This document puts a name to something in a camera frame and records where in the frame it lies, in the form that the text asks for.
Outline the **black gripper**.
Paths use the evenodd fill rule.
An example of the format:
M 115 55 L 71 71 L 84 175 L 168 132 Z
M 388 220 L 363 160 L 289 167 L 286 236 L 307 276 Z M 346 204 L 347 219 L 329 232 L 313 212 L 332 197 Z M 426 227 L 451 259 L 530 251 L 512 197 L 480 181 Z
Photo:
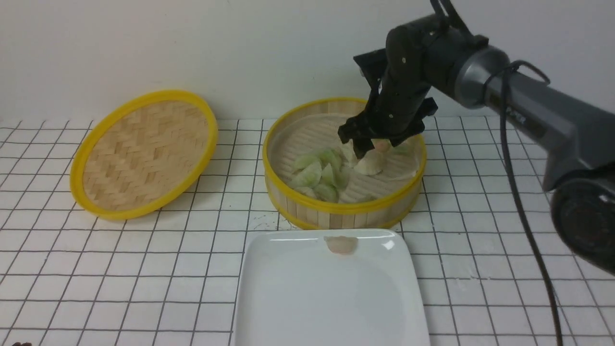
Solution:
M 371 142 L 386 140 L 397 147 L 424 132 L 419 109 L 431 88 L 423 72 L 425 41 L 436 26 L 435 19 L 396 26 L 383 49 L 353 57 L 371 88 L 365 109 L 338 127 L 340 141 L 351 141 L 354 155 L 366 155 Z

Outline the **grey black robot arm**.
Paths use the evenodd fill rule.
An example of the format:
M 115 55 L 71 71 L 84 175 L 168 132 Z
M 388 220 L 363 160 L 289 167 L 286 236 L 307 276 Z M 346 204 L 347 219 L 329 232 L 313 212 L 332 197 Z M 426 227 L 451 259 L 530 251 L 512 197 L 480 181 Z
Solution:
M 547 153 L 542 187 L 569 249 L 614 273 L 614 116 L 532 79 L 457 15 L 430 14 L 391 29 L 383 49 L 354 57 L 371 87 L 367 105 L 338 128 L 357 158 L 372 140 L 393 146 L 421 134 L 437 111 L 434 87 L 466 108 L 488 107 Z

